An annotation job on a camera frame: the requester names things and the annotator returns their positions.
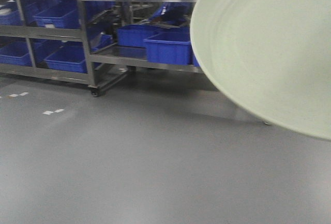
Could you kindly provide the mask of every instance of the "gray floor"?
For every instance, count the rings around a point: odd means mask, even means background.
[[[331,142],[263,125],[203,75],[142,71],[99,98],[2,76],[0,96],[1,224],[331,223]]]

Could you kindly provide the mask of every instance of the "large white bowl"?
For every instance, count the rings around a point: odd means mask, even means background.
[[[235,103],[331,139],[331,0],[198,0],[191,41],[203,71]]]

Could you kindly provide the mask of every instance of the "white floor marking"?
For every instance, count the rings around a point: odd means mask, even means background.
[[[61,113],[61,112],[63,112],[64,111],[64,109],[57,109],[57,110],[55,110],[55,111],[45,111],[45,112],[43,112],[43,114],[46,114],[46,115],[51,115],[51,114],[53,114],[53,113]]]
[[[52,113],[54,113],[54,112],[52,112],[52,111],[45,111],[45,112],[43,112],[43,114],[46,114],[46,115],[51,115]]]
[[[20,93],[19,95],[17,95],[17,94],[11,94],[11,95],[9,95],[9,97],[25,96],[27,94],[29,94],[29,92],[23,92],[23,93]]]

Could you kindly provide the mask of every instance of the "rack wheel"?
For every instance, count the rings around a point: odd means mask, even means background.
[[[135,72],[137,70],[136,66],[127,66],[127,68],[131,72]]]
[[[91,88],[91,95],[93,97],[98,97],[101,95],[99,88]]]

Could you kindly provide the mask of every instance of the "metal shelving rack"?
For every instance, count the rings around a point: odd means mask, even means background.
[[[109,68],[114,65],[124,65],[128,66],[129,68],[146,67],[202,73],[202,70],[199,67],[195,67],[193,65],[169,65],[148,62],[146,59],[146,51],[142,48],[119,47],[117,46],[117,44],[112,44],[100,51],[92,53],[91,48],[89,47],[89,42],[86,34],[86,1],[122,2],[123,7],[125,7],[130,5],[131,2],[196,2],[197,0],[77,0],[79,18],[81,23],[80,29],[56,29],[27,26],[24,20],[21,2],[20,0],[16,1],[22,20],[22,26],[0,25],[0,36],[26,38],[26,42],[32,59],[32,67],[1,64],[0,72],[87,84],[88,87],[91,88],[92,95],[94,96],[99,95],[99,89],[104,85],[104,82],[102,82],[102,80],[100,79],[101,74],[109,70]],[[30,40],[31,38],[83,42],[87,65],[87,74],[37,68],[34,60],[34,52]],[[103,66],[101,66],[98,70],[95,70],[94,62],[103,63]],[[122,75],[118,75],[116,78],[112,79],[112,81],[117,80],[117,78],[121,76]]]
[[[116,1],[116,2],[196,2],[197,0],[79,0],[86,1]],[[90,62],[120,64],[134,67],[146,67],[166,70],[177,70],[185,72],[202,73],[199,67],[193,65],[170,65],[151,63],[147,61],[146,50],[144,48],[119,47],[116,44],[90,54]]]
[[[92,74],[91,73],[84,74],[84,73],[51,70],[51,69],[36,67],[36,63],[34,60],[34,51],[32,49],[32,44],[30,39],[39,38],[39,39],[53,39],[53,40],[66,40],[66,41],[81,41],[82,37],[85,34],[82,32],[81,29],[52,29],[52,28],[27,26],[24,20],[24,13],[23,13],[21,1],[16,0],[16,2],[18,5],[18,11],[20,13],[22,26],[0,25],[0,35],[25,38],[32,61],[32,67],[1,64],[0,72],[95,86],[96,77],[93,72]]]

